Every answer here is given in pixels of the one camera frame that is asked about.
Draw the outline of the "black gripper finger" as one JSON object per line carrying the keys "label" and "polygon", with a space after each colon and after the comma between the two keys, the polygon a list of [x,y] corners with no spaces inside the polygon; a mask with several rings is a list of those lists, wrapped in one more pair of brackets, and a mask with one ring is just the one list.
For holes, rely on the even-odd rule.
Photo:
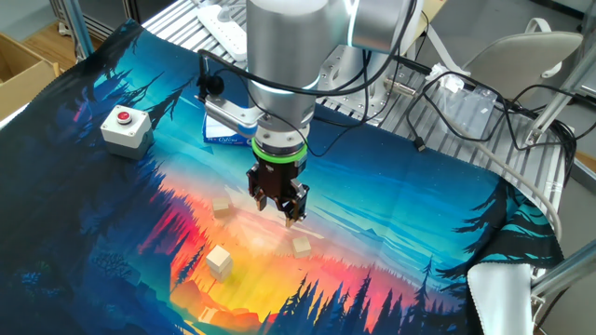
{"label": "black gripper finger", "polygon": [[266,207],[267,197],[258,180],[258,168],[252,167],[247,172],[247,177],[249,182],[249,194],[255,200],[257,209],[263,211]]}
{"label": "black gripper finger", "polygon": [[290,184],[278,197],[278,209],[286,217],[285,226],[292,227],[296,222],[303,221],[306,217],[306,200],[309,186],[298,180],[290,180]]}

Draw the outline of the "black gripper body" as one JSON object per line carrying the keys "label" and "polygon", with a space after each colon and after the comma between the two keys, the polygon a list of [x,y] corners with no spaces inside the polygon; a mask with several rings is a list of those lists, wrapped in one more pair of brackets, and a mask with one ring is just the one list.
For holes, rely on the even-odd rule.
{"label": "black gripper body", "polygon": [[290,180],[298,180],[304,170],[304,164],[299,161],[290,163],[273,163],[258,159],[252,166],[258,168],[258,180],[266,197],[278,199],[282,191],[289,186]]}

